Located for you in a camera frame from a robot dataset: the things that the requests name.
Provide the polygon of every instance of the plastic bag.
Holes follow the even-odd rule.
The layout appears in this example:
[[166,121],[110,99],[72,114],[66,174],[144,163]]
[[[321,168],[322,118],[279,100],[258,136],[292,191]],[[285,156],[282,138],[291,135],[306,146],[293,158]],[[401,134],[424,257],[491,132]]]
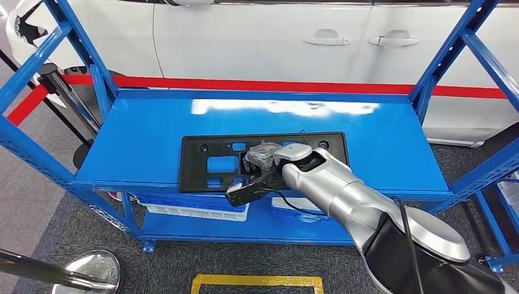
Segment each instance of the plastic bag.
[[261,144],[254,146],[247,151],[244,157],[245,169],[250,172],[255,167],[259,167],[262,172],[268,172],[272,169],[272,161],[274,153],[283,146],[273,143],[261,141]]

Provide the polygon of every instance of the yellow tape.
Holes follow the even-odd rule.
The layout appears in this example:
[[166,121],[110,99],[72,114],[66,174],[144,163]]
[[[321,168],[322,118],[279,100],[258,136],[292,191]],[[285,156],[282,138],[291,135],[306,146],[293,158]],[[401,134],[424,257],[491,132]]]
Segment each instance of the yellow tape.
[[313,287],[314,294],[324,294],[320,277],[297,276],[232,276],[224,274],[197,274],[191,285],[191,294],[199,294],[203,284],[240,286],[293,286]]

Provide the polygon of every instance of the red stripe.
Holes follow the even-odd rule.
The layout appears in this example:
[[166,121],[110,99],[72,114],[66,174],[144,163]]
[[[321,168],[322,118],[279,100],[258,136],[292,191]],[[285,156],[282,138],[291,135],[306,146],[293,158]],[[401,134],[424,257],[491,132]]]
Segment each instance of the red stripe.
[[[91,85],[89,75],[64,75],[63,79],[72,85]],[[298,81],[240,81],[202,80],[190,78],[145,78],[114,76],[114,82],[121,87],[152,87],[177,89],[214,89],[241,91],[278,92],[333,92],[352,94],[409,94],[414,85],[395,84],[353,84],[353,83],[307,83]],[[506,99],[498,88],[475,88],[457,86],[436,86],[435,96]]]
[[15,126],[19,126],[21,122],[31,114],[31,112],[43,101],[47,96],[48,91],[46,87],[39,84],[34,88],[23,101],[16,106],[16,108],[9,113],[7,120],[9,120]]

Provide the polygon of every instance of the black license plate bracket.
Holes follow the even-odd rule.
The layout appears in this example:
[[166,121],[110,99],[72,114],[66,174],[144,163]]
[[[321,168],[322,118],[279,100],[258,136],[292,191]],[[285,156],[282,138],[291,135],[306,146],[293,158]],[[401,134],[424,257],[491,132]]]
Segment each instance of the black license plate bracket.
[[[268,135],[186,136],[182,138],[179,192],[225,192],[236,183],[247,184],[251,173],[244,168],[243,157],[250,147],[262,141],[279,145],[303,143],[322,147],[341,162],[348,164],[346,138],[343,132],[301,132]],[[210,170],[210,163],[236,158],[232,170]],[[281,182],[275,189],[287,189]]]

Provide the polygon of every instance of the gray carpet floor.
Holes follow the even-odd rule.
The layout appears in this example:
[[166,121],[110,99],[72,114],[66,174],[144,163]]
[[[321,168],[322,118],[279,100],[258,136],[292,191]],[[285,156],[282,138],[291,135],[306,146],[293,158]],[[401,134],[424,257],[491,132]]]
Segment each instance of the gray carpet floor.
[[[432,145],[432,148],[446,180],[451,182],[517,137],[518,130],[518,126],[514,126],[511,132],[498,135],[478,149],[441,145]],[[493,208],[498,208],[491,193],[486,193],[486,197]],[[134,207],[136,218],[142,220],[144,208]],[[507,223],[499,209],[495,213],[512,248],[518,250],[518,236],[509,220]],[[455,205],[442,213],[441,219],[462,234],[473,257],[483,253],[499,254],[475,200]],[[33,257],[66,265],[92,249],[109,250],[121,259],[125,274],[121,293],[189,293],[197,274],[319,276],[327,294],[379,293],[364,271],[359,254],[351,247],[158,242],[153,254],[145,254],[137,242],[66,195]],[[505,267],[501,277],[519,289],[519,265]],[[50,288],[40,282],[20,279],[13,292],[50,293]],[[313,290],[204,285],[200,293],[313,293]]]

